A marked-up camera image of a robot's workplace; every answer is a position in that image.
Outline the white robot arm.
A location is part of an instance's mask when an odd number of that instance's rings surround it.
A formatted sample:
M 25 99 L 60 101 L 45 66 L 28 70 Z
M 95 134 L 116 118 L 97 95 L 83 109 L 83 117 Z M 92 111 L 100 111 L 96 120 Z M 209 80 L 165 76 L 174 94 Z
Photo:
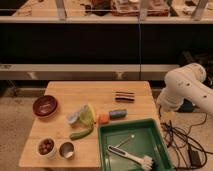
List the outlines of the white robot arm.
M 164 77 L 165 87 L 157 98 L 157 104 L 164 111 L 177 111 L 187 99 L 213 116 L 213 90 L 203 84 L 205 79 L 206 70 L 198 63 L 169 71 Z

